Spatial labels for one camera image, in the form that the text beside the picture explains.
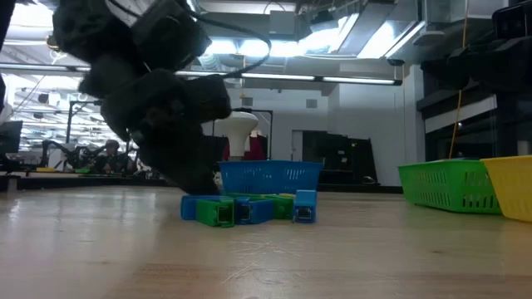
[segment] red object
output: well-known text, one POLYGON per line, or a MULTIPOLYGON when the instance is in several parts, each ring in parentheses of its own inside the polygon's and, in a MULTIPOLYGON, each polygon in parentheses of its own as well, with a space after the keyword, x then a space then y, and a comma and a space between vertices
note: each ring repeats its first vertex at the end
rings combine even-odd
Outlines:
MULTIPOLYGON (((264 154, 262 147, 260 146, 259 138, 249 137, 250 151, 244 153, 244 161, 258 161, 265 160, 266 154, 264 154)), ((225 145, 224 149, 224 161, 229 160, 229 142, 225 145)))

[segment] plastic basket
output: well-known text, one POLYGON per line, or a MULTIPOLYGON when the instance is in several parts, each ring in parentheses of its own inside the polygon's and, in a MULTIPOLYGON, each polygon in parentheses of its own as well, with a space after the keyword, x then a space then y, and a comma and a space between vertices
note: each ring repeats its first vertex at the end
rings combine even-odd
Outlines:
POLYGON ((88 174, 91 172, 91 170, 90 169, 76 169, 75 172, 77 174, 88 174))
POLYGON ((241 194, 295 194, 316 190, 323 165, 293 161, 242 161, 219 164, 224 191, 241 194))
POLYGON ((500 213, 480 161, 448 160, 399 167, 406 200, 459 213, 500 213))
POLYGON ((507 218, 532 222, 532 156, 484 159, 507 218))

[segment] desk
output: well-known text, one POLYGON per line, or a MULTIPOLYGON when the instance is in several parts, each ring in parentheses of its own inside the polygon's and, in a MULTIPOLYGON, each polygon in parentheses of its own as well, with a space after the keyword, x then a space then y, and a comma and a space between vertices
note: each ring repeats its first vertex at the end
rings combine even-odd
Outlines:
POLYGON ((530 298, 532 224, 319 194, 318 222, 211 228, 173 188, 0 199, 0 290, 12 298, 530 298))

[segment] white wall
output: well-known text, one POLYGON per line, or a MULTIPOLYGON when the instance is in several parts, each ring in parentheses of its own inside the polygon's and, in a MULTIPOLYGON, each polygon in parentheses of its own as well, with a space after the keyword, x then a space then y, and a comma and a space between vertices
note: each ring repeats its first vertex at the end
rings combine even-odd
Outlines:
MULTIPOLYGON (((233 108, 240 107, 242 90, 228 92, 233 108)), ((274 111, 273 159, 291 159, 293 130, 321 130, 371 139, 382 185, 401 185, 397 166, 425 160, 424 123, 416 109, 416 101, 423 97, 419 67, 411 68, 404 87, 342 84, 329 97, 320 91, 256 89, 244 94, 254 98, 253 109, 274 111), (318 108, 307 109, 307 99, 318 100, 318 108)), ((269 127, 259 121, 268 134, 269 127)), ((210 134, 211 127, 206 124, 204 132, 210 134)))
MULTIPOLYGON (((327 130, 328 98, 321 91, 281 91, 265 89, 228 89, 233 108, 241 107, 242 93, 254 99, 252 109, 273 110, 272 159, 292 158, 293 130, 327 130), (307 109, 307 99, 318 100, 317 109, 307 109)), ((269 134, 266 121, 259 118, 259 128, 269 134)), ((212 124, 204 124, 204 134, 212 132, 212 124)))
POLYGON ((416 110, 416 101, 422 97, 420 80, 419 68, 412 67, 404 86, 341 84, 337 113, 329 114, 337 117, 332 133, 372 140, 382 185, 400 186, 397 166, 425 159, 423 121, 416 110))

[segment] monitor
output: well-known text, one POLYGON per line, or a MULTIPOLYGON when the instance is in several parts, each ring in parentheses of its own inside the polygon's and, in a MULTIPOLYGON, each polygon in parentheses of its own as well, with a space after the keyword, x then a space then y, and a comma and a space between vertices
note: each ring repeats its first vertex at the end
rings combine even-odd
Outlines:
POLYGON ((21 131, 21 121, 8 121, 0 125, 0 154, 18 153, 21 131))

